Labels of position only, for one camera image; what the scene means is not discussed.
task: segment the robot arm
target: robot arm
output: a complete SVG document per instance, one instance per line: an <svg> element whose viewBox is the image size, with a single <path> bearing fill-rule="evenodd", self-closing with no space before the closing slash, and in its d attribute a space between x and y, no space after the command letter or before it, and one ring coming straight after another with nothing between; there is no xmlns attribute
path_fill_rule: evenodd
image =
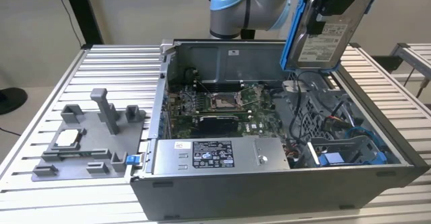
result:
<svg viewBox="0 0 431 224"><path fill-rule="evenodd" d="M294 8L280 58L284 70L335 70L373 0L210 0L213 37L232 39L240 29L278 29Z"/></svg>

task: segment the blue plastic clip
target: blue plastic clip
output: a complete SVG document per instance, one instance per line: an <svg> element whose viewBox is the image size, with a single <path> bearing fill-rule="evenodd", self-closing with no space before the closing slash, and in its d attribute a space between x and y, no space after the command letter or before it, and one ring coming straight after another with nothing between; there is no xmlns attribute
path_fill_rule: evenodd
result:
<svg viewBox="0 0 431 224"><path fill-rule="evenodd" d="M126 165L138 165L140 164L140 155L129 155L125 158Z"/></svg>

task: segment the power cable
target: power cable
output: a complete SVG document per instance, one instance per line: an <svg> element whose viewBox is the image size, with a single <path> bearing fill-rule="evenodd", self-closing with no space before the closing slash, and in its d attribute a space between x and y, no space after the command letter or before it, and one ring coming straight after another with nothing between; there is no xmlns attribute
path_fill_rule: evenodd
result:
<svg viewBox="0 0 431 224"><path fill-rule="evenodd" d="M21 134L17 134L17 133L14 133L14 132L10 132L10 131L8 131L8 130L2 129L1 127L0 127L0 131L4 131L4 132L10 133L10 134L13 134L13 135L17 135L18 137L21 136Z"/></svg>
<svg viewBox="0 0 431 224"><path fill-rule="evenodd" d="M80 40L80 38L78 38L78 35L77 35L76 31L74 31L74 26L73 26L73 23L72 23L72 17L70 17L70 15L69 15L68 10L66 10L66 7L65 7L65 4L64 4L64 1L62 1L62 0L60 0L60 1L61 1L61 4L62 4L62 7L64 7L64 10L65 10L65 12L66 12L66 15L68 15L68 21L69 21L69 25L72 26L72 30L73 30L73 34L74 34L76 40L78 41L78 44L80 44L80 47L81 47L82 43L81 43L81 40Z"/></svg>

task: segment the aluminum extrusion table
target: aluminum extrusion table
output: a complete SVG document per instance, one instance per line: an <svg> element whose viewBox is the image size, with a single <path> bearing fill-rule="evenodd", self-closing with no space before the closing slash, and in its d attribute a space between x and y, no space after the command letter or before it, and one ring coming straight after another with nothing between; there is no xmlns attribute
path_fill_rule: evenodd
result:
<svg viewBox="0 0 431 224"><path fill-rule="evenodd" d="M348 47L341 63L387 118L431 164L431 112L391 78L360 48ZM78 103L96 110L89 99L105 87L117 109L137 104L148 122L160 67L158 46L100 45L82 49L56 85L34 119L0 165L0 221L4 223L146 222L126 179L32 182L30 171L60 126L60 110ZM340 210L266 217L200 220L190 223L431 223L431 172L405 188L389 189L360 210Z"/></svg>
<svg viewBox="0 0 431 224"><path fill-rule="evenodd" d="M399 43L391 55L399 56L425 78L431 79L431 44Z"/></svg>

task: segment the blue cable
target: blue cable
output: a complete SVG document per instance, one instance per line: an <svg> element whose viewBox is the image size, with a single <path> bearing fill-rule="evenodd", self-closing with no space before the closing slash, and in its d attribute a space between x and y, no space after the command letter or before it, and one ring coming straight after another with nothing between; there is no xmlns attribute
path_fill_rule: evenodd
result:
<svg viewBox="0 0 431 224"><path fill-rule="evenodd" d="M380 143L381 143L381 141L379 140L379 138L377 138L377 136L375 135L375 133L372 132L372 131L368 131L365 128L363 128L363 127L352 127L352 128L349 128L347 131L345 131L345 133L344 133L344 138L349 138L349 133L351 133L351 131L352 130L361 130L361 131L364 131L369 136L371 136L371 138L372 138L372 141L375 142L375 144L377 145L377 146L380 146Z"/></svg>

